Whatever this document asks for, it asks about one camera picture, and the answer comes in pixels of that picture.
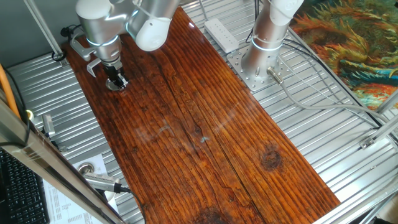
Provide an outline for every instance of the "colorful painting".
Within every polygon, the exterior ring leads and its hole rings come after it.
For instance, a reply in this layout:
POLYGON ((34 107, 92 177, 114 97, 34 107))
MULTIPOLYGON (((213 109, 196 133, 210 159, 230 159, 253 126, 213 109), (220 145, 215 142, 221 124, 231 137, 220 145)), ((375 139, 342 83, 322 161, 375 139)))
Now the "colorful painting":
POLYGON ((398 89, 395 3, 304 0, 291 23, 293 30, 372 110, 398 89))

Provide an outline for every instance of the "glossy wooden tabletop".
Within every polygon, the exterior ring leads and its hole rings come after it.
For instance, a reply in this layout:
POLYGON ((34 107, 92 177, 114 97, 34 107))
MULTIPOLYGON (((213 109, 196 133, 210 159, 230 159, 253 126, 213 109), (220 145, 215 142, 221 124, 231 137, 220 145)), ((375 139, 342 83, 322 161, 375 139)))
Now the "glossy wooden tabletop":
POLYGON ((339 204, 181 8, 161 49, 121 39, 123 91, 66 51, 148 223, 312 223, 339 204))

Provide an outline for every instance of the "cable connector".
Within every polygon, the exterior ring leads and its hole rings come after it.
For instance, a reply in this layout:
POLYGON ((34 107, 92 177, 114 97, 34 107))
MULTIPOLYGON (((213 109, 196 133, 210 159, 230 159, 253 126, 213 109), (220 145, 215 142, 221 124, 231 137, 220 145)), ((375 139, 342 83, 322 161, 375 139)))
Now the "cable connector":
POLYGON ((278 83, 278 85, 281 85, 284 82, 283 78, 278 74, 276 74, 274 68, 272 67, 267 68, 267 74, 272 76, 275 79, 275 81, 278 83))

